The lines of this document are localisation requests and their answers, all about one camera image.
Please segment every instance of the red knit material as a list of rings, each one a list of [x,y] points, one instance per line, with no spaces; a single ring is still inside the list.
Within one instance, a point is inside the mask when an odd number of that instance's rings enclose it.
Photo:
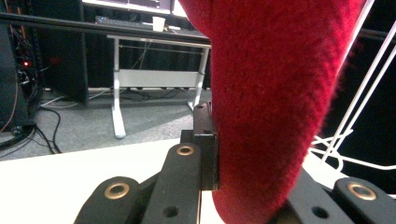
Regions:
[[[265,223],[287,198],[329,107],[361,0],[180,0],[212,42],[226,223]]]

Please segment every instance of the computer tower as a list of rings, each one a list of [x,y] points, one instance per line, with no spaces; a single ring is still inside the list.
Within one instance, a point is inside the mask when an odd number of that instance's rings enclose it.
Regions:
[[[0,40],[0,129],[9,120],[8,128],[33,125],[35,113],[29,111],[23,96],[8,26],[5,24],[0,24]]]

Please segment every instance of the metal grommet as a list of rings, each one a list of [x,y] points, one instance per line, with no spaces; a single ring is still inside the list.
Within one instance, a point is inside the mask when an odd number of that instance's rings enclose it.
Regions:
[[[125,183],[114,183],[107,187],[105,196],[110,200],[120,199],[129,191],[129,185]]]
[[[189,156],[194,152],[194,148],[189,146],[182,146],[177,149],[177,154],[180,156]]]
[[[366,200],[373,201],[376,199],[376,194],[372,189],[367,188],[366,186],[359,183],[349,183],[347,185],[349,191],[355,195],[356,197]]]

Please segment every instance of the monitor screen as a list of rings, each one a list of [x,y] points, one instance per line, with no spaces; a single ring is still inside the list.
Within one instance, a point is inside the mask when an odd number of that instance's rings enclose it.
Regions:
[[[174,8],[173,8],[172,14],[179,16],[179,17],[187,17],[186,12],[184,11],[183,7],[178,2],[178,0],[174,1]]]

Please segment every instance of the white table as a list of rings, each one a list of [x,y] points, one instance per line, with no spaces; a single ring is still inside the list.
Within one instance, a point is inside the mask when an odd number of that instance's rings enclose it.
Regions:
[[[126,136],[120,111],[120,87],[194,87],[195,98],[189,103],[189,107],[193,109],[194,106],[199,104],[202,85],[204,83],[206,61],[211,48],[210,44],[120,35],[108,35],[107,38],[114,40],[114,103],[112,114],[116,138],[124,138]],[[120,40],[200,48],[203,50],[201,63],[197,72],[120,69]]]
[[[114,176],[141,183],[161,171],[178,139],[0,162],[0,223],[71,224],[96,187]],[[308,154],[304,167],[332,188],[344,177]],[[223,223],[211,192],[202,194],[201,223]]]

